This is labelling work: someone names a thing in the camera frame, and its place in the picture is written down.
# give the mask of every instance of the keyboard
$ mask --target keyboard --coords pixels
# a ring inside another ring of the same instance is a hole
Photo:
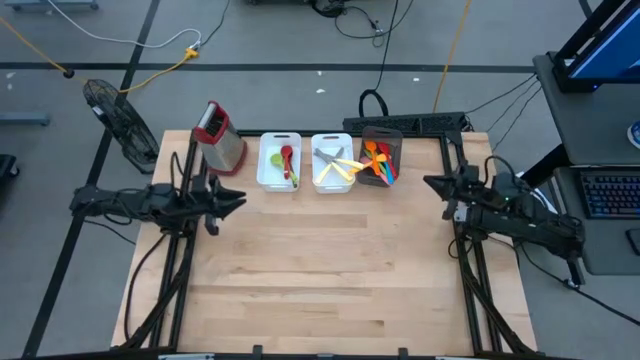
[[[585,170],[582,200],[591,219],[640,219],[640,169]]]
[[[367,126],[399,130],[403,135],[428,135],[464,131],[469,124],[463,112],[349,118],[342,122],[347,132],[361,132]]]

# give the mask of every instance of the computer monitor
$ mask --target computer monitor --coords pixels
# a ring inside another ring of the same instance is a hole
[[[640,0],[604,0],[553,56],[563,92],[640,83]]]

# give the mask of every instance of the white plastic container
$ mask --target white plastic container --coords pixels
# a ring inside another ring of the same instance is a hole
[[[298,187],[294,188],[291,179],[284,178],[282,168],[271,164],[271,156],[279,154],[283,146],[293,148],[291,164],[293,172],[298,176]],[[268,192],[294,192],[302,185],[300,160],[302,157],[302,138],[297,133],[264,133],[260,137],[260,154],[258,156],[257,181]]]
[[[314,135],[311,138],[311,154],[313,160],[311,162],[312,172],[313,172],[313,185],[316,188],[316,192],[318,194],[344,194],[351,190],[351,186],[355,180],[355,175],[353,175],[353,180],[351,182],[346,181],[335,169],[329,170],[329,173],[324,178],[322,183],[316,184],[316,178],[318,175],[327,167],[327,163],[322,160],[322,158],[313,155],[316,148],[322,150],[323,153],[331,156],[335,156],[340,148],[343,147],[344,151],[341,159],[345,160],[353,160],[353,140],[351,136],[347,134],[318,134]],[[342,167],[345,171],[349,172],[352,168],[347,165],[338,164],[338,166]]]

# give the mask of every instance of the wooden tabletop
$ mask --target wooden tabletop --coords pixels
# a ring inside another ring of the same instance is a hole
[[[463,137],[470,163],[491,154],[486,134]],[[165,132],[154,183],[169,182],[173,151],[184,164],[188,139],[188,131]],[[221,181],[245,191],[248,202],[220,223],[217,237],[200,224],[179,351],[248,353],[260,344],[265,353],[390,355],[406,347],[412,355],[472,354],[459,265],[447,255],[451,223],[441,219],[445,203],[422,181],[443,173],[438,140],[404,140],[393,187],[356,183],[342,195],[315,192],[309,138],[299,191],[264,192],[256,182],[260,139],[245,140],[246,163]],[[141,226],[130,274],[159,237],[155,225]],[[130,331],[157,299],[168,243],[136,280]],[[513,251],[492,242],[484,248],[497,308],[536,348]],[[125,300],[126,293],[114,345],[124,341]],[[172,315],[170,306],[161,344]],[[479,317],[484,325],[482,311]]]

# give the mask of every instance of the black fan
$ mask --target black fan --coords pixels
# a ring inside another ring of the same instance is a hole
[[[153,172],[158,142],[124,95],[104,80],[89,80],[82,90],[87,104],[122,146],[122,154],[143,174]]]

